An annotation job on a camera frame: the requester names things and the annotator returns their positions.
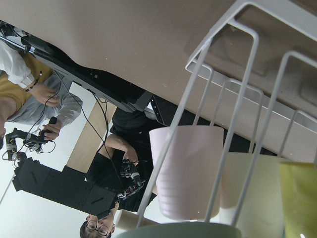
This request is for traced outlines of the sage green cup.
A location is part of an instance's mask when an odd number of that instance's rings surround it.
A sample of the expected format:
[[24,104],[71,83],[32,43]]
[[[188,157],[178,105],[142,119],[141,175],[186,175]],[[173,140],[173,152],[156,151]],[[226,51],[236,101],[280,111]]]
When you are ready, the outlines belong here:
[[119,238],[240,238],[239,229],[204,222],[166,223],[126,231]]

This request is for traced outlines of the pink cup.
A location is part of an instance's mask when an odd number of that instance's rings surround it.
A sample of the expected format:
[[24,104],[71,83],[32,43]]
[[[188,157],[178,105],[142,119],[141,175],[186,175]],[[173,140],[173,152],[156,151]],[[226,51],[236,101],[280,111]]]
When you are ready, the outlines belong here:
[[223,136],[218,126],[177,127],[156,181],[159,208],[165,217],[176,221],[205,218]]

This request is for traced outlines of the pale cream green cup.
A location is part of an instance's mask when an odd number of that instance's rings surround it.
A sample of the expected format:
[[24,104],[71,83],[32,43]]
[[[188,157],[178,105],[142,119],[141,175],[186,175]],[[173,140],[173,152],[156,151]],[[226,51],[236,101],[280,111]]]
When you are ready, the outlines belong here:
[[[229,225],[245,182],[252,154],[227,155],[220,186],[219,220]],[[280,238],[284,231],[279,163],[284,158],[259,155],[236,227],[244,238]]]

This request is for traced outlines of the yellow cup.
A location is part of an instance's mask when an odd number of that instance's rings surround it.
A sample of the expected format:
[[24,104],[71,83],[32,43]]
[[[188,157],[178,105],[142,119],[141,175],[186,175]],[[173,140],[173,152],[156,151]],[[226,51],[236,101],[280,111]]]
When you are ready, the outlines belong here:
[[279,164],[287,238],[317,236],[317,168],[311,163]]

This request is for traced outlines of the person in black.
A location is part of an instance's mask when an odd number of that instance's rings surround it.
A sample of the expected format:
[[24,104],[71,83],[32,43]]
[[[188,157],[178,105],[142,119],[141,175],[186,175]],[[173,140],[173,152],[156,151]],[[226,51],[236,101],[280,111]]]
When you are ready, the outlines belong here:
[[114,233],[114,216],[119,210],[136,212],[141,204],[145,187],[153,171],[153,159],[149,132],[163,125],[155,119],[150,119],[144,111],[126,112],[116,109],[112,117],[111,134],[105,145],[95,154],[86,179],[89,182],[115,191],[135,186],[131,177],[122,177],[120,171],[125,165],[123,160],[131,161],[140,174],[143,187],[129,198],[116,197],[109,208],[109,214],[101,219],[88,215],[80,227],[82,238],[109,238]]

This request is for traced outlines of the person in grey sleeve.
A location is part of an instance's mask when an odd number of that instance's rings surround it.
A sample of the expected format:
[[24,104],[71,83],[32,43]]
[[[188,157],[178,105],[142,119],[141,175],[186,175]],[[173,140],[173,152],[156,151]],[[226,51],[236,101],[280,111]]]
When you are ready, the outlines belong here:
[[5,123],[43,125],[44,139],[55,140],[61,129],[81,114],[82,100],[69,92],[71,83],[60,79],[52,68],[0,43],[0,139],[6,134]]

